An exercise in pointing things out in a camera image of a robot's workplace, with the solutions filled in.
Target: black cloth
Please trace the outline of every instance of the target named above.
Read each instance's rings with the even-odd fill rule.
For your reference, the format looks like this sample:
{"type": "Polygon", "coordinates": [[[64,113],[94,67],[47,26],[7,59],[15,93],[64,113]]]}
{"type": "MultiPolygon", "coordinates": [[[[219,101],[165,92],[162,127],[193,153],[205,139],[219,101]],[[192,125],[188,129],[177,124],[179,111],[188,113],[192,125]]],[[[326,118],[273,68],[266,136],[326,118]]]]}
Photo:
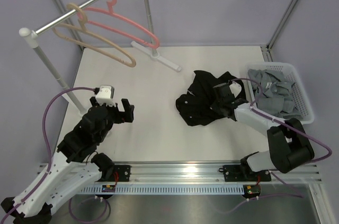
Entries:
{"type": "MultiPolygon", "coordinates": [[[[186,94],[181,95],[176,101],[175,105],[181,117],[189,126],[208,125],[211,122],[224,118],[213,111],[210,107],[216,100],[213,87],[222,83],[229,83],[231,79],[236,78],[229,72],[225,72],[219,78],[207,71],[194,71],[195,78],[193,83],[188,88],[186,94]]],[[[237,81],[242,86],[242,91],[237,98],[246,99],[244,84],[240,80],[237,81]]]]}

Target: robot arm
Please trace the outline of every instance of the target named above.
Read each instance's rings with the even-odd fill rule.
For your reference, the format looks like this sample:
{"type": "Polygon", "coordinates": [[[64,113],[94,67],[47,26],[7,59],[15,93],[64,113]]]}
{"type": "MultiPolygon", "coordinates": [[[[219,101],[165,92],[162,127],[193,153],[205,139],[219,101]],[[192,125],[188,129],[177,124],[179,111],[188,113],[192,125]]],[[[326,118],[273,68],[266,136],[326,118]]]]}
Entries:
{"type": "Polygon", "coordinates": [[[252,127],[267,137],[269,151],[253,153],[241,159],[241,170],[245,175],[266,169],[277,169],[287,173],[314,158],[314,151],[308,138],[274,122],[286,123],[305,133],[299,120],[279,119],[263,111],[260,113],[264,113],[267,118],[258,115],[258,112],[253,112],[254,108],[246,100],[236,99],[239,87],[241,88],[235,82],[231,85],[224,83],[215,86],[213,89],[217,98],[211,108],[225,117],[252,127]]]}
{"type": "MultiPolygon", "coordinates": [[[[114,88],[103,85],[90,99],[92,107],[82,117],[73,131],[65,135],[53,155],[51,169],[40,186],[11,215],[14,223],[47,224],[51,216],[78,191],[98,180],[108,181],[114,173],[114,163],[105,154],[95,155],[91,163],[80,172],[63,181],[66,175],[96,151],[114,123],[133,121],[134,106],[122,99],[124,112],[113,102],[114,88]]],[[[47,167],[21,194],[6,198],[1,206],[9,212],[15,205],[39,184],[47,167]]]]}

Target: table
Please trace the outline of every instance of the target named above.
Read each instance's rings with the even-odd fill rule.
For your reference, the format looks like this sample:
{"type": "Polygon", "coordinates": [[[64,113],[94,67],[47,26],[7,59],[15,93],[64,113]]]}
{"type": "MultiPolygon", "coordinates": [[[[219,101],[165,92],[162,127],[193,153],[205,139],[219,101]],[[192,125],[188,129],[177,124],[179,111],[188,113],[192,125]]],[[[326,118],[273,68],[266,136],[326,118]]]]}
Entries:
{"type": "MultiPolygon", "coordinates": [[[[120,56],[113,48],[106,51],[120,56]]],[[[219,77],[229,71],[246,77],[246,64],[263,61],[260,47],[160,47],[162,56],[177,63],[180,73],[153,62],[134,48],[127,48],[136,59],[135,68],[124,66],[93,50],[85,49],[74,86],[115,88],[114,100],[135,105],[133,123],[115,124],[98,152],[116,162],[205,162],[239,160],[255,151],[268,150],[267,139],[252,128],[221,119],[207,126],[189,127],[179,115],[175,100],[193,82],[194,70],[206,70],[219,77]]],[[[75,91],[85,107],[93,93],[75,91]]],[[[68,105],[59,137],[61,142],[81,116],[68,105]]]]}

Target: gray cloth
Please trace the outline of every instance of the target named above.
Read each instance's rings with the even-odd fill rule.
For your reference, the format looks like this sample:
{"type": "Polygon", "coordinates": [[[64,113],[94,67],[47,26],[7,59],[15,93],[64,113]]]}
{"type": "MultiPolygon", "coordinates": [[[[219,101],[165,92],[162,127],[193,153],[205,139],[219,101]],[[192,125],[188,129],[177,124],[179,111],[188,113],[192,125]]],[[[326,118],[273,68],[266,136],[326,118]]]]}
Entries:
{"type": "MultiPolygon", "coordinates": [[[[250,79],[260,83],[263,88],[263,95],[257,102],[258,109],[280,118],[301,119],[301,113],[293,101],[293,82],[289,82],[284,74],[276,70],[248,70],[250,79]]],[[[254,97],[260,93],[260,88],[252,82],[254,97]]]]}

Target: white plastic basket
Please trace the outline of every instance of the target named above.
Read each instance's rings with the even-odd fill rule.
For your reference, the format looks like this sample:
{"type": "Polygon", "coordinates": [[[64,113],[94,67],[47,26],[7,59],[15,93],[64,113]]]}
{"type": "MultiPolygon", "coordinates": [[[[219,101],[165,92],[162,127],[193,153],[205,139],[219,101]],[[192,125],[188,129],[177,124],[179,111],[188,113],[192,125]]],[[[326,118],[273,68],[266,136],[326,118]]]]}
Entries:
{"type": "MultiPolygon", "coordinates": [[[[300,122],[302,124],[313,123],[314,113],[313,113],[312,107],[307,97],[305,88],[302,85],[300,77],[293,65],[286,64],[283,62],[257,62],[253,64],[248,64],[247,71],[249,69],[261,69],[261,70],[270,69],[270,70],[281,71],[287,80],[291,82],[295,82],[295,84],[292,87],[291,95],[292,95],[293,101],[296,104],[296,108],[301,113],[302,119],[300,120],[300,122]]],[[[249,92],[251,94],[251,99],[253,101],[254,100],[253,89],[252,89],[250,81],[247,81],[247,82],[249,86],[249,92]]]]}

